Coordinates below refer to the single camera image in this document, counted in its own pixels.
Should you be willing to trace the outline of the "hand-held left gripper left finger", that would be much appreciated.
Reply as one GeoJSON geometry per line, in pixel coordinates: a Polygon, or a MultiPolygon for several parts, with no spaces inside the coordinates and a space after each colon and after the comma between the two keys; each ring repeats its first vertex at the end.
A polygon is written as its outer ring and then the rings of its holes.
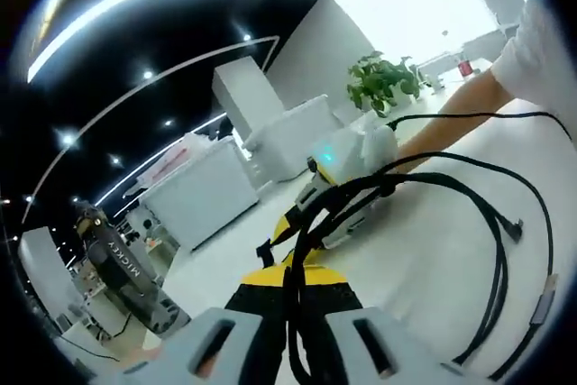
{"type": "Polygon", "coordinates": [[[287,344],[286,265],[254,271],[224,308],[195,317],[122,384],[273,384],[287,344]]]}

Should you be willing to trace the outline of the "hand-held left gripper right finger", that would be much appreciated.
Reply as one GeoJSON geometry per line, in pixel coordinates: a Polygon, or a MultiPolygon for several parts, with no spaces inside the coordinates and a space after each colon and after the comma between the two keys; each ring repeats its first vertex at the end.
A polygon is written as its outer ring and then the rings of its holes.
{"type": "Polygon", "coordinates": [[[391,316],[357,307],[333,270],[290,267],[290,367],[300,384],[455,384],[440,362],[391,316]]]}

